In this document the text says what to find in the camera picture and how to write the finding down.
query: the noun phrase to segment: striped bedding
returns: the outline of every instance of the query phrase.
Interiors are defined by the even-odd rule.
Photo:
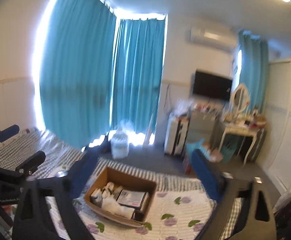
[[[0,167],[14,170],[18,164],[38,150],[45,152],[46,160],[39,166],[32,178],[46,178],[58,166],[69,168],[75,161],[81,159],[84,155],[83,152],[70,147],[50,131],[39,131],[36,128],[31,128],[23,130],[18,135],[0,144]],[[99,158],[98,164],[94,170],[94,175],[98,175],[106,166],[137,177],[153,180],[158,185],[157,191],[183,192],[199,190],[199,192],[205,193],[198,179],[183,178],[142,170],[102,157]],[[213,208],[215,206],[215,201],[210,200],[210,205]],[[240,209],[241,201],[237,199],[233,203],[231,217],[220,239],[225,239],[231,235]]]

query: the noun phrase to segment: sunlight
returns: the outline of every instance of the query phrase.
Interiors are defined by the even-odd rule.
[[[34,112],[37,121],[37,128],[39,130],[45,130],[46,128],[43,120],[40,100],[40,69],[50,16],[55,3],[56,0],[50,0],[44,10],[43,16],[37,28],[34,52],[32,56],[32,78],[34,82]]]
[[[109,140],[111,140],[111,138],[113,137],[115,132],[116,132],[116,130],[111,130],[109,132]],[[129,138],[129,143],[132,143],[134,146],[142,145],[144,142],[144,139],[145,139],[144,133],[135,133],[134,131],[133,132],[128,131],[127,135]],[[89,144],[89,148],[101,145],[101,143],[104,141],[104,138],[105,138],[105,136],[101,135],[99,139],[93,140],[93,142]],[[150,136],[149,145],[153,145],[154,139],[155,139],[155,135],[152,133]]]
[[[233,90],[235,90],[240,83],[240,74],[241,74],[241,69],[242,69],[242,50],[239,50],[237,59],[238,59],[238,63],[237,63],[238,69],[233,79],[233,86],[232,86]]]
[[[131,20],[141,19],[143,21],[145,21],[146,19],[164,20],[164,18],[166,17],[163,14],[157,14],[157,13],[148,13],[148,14],[132,13],[121,8],[114,9],[114,14],[116,15],[116,17],[120,19],[131,19]]]

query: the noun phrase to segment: cabinet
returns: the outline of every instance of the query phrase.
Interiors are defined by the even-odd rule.
[[[209,142],[215,123],[215,115],[193,111],[190,118],[188,135],[186,141],[193,143],[201,140]]]
[[[291,58],[270,64],[265,103],[268,136],[257,162],[283,194],[291,187]]]

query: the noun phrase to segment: teal curtain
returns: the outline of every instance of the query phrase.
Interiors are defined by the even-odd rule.
[[[244,83],[250,93],[249,109],[258,106],[262,112],[266,85],[269,76],[268,43],[254,38],[250,32],[239,32],[239,46],[242,50],[240,83]]]
[[[165,20],[121,20],[114,67],[112,126],[129,120],[145,133],[155,129],[162,76]]]
[[[100,0],[57,0],[40,70],[47,129],[76,148],[109,130],[116,17]]]

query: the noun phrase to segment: television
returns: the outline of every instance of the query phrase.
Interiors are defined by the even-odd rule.
[[[196,71],[193,94],[223,101],[230,100],[232,80],[205,72]]]

